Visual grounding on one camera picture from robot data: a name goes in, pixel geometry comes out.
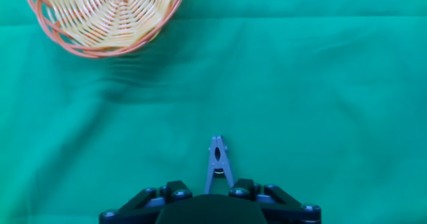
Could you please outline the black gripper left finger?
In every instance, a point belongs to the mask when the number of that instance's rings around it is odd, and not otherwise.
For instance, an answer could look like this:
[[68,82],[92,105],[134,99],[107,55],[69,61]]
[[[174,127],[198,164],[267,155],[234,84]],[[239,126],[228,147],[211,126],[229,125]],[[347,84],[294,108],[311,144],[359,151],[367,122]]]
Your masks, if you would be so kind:
[[182,181],[145,188],[119,209],[102,212],[99,224],[154,224],[168,204],[192,197],[193,193]]

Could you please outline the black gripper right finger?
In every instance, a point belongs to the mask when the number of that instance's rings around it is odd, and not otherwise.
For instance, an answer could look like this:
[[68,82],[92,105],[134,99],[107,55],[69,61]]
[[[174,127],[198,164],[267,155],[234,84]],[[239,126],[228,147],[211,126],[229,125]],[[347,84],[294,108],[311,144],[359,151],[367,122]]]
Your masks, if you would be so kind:
[[252,179],[238,179],[228,195],[259,207],[268,223],[322,223],[322,210],[318,205],[303,205],[277,185],[260,185]]

